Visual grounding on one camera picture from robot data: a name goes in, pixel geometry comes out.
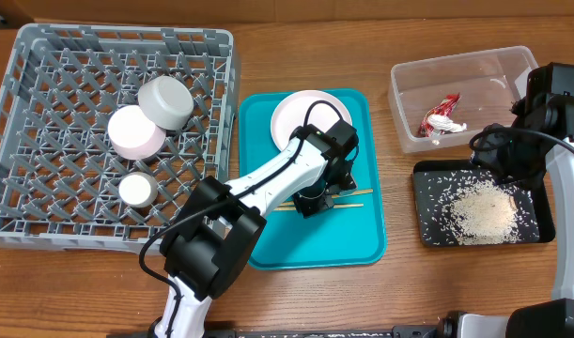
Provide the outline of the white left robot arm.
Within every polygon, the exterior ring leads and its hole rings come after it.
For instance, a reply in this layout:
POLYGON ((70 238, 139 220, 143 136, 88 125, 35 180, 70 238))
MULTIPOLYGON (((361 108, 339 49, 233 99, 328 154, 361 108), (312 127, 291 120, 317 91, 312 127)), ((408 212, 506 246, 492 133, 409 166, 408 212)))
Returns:
POLYGON ((327 131, 295 129, 287 147, 254 172, 222 183, 207 177, 163 232, 162 279, 170 287, 151 337, 201 337, 212 300, 236 281, 267 223, 287 199, 305 218, 334 207, 353 191, 357 130, 339 119, 327 131))

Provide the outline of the grey white bowl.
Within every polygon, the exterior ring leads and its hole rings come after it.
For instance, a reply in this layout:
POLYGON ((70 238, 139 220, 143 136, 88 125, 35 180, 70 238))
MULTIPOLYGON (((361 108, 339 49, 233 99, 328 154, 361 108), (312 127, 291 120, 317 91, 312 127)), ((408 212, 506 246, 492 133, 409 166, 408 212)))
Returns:
POLYGON ((143 84, 137 99, 144 115, 168 131, 185 127, 194 110, 194 99, 188 88, 176 78, 165 75, 143 84))

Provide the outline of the red white wrapper waste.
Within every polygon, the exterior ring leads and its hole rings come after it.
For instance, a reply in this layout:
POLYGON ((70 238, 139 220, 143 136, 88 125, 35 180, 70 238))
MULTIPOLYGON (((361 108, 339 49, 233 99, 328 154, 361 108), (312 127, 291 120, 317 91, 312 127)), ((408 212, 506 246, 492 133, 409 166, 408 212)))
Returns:
POLYGON ((461 98, 459 93, 447 95, 442 102, 430 109, 423 117, 417 131, 418 137, 436 137, 446 133, 465 131, 465 124, 458 124, 451 118, 461 98))

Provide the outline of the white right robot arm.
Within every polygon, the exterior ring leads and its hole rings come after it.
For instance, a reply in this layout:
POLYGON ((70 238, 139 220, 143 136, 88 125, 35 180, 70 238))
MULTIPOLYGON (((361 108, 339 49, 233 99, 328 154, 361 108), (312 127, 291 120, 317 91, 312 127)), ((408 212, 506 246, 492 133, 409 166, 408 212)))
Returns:
POLYGON ((533 69, 511 112, 511 126, 489 125, 470 140, 471 160, 528 189, 550 177, 557 234, 551 300, 509 316, 453 314, 440 322, 440 337, 574 337, 574 65, 533 69))

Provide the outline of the pink white tissue waste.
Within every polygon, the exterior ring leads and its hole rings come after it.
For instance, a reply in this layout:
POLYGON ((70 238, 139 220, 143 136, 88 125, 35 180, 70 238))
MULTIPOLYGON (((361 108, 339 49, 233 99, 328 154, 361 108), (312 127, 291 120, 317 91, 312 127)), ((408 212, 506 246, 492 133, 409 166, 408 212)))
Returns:
POLYGON ((430 115, 427 118, 428 124, 433 128, 433 131, 438 134, 444 132, 458 133, 467 130, 467 124, 458 124, 446 115, 430 115))

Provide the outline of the white plastic cup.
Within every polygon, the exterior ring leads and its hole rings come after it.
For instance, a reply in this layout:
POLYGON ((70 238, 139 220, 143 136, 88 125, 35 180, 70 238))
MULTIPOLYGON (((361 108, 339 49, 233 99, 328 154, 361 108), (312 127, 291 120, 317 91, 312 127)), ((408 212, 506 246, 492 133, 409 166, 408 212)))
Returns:
POLYGON ((118 185, 118 195, 130 207, 147 207, 157 198, 157 181, 145 173, 124 176, 118 185))

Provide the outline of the small pink bowl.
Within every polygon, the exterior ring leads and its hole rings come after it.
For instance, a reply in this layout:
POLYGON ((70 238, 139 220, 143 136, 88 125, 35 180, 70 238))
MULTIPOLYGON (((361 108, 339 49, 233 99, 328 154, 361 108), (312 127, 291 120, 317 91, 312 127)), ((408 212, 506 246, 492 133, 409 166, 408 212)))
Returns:
POLYGON ((144 160, 163 146, 166 132, 149 120, 138 105, 116 110, 107 125, 114 151, 124 159, 144 160))

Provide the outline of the large white pink plate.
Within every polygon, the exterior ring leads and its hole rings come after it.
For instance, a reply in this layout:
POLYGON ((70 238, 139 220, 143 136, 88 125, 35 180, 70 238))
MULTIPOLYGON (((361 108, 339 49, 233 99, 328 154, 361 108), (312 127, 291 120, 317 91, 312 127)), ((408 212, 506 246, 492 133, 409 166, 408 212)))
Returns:
MULTIPOLYGON (((280 151, 287 147, 291 133, 303 125, 307 110, 318 100, 328 101, 346 122, 353 125, 346 106, 328 92, 303 90, 292 93, 278 104, 271 116, 271 138, 280 151)), ((338 119, 338 114, 331 106, 321 103, 312 109, 308 123, 321 131, 327 131, 338 119)))

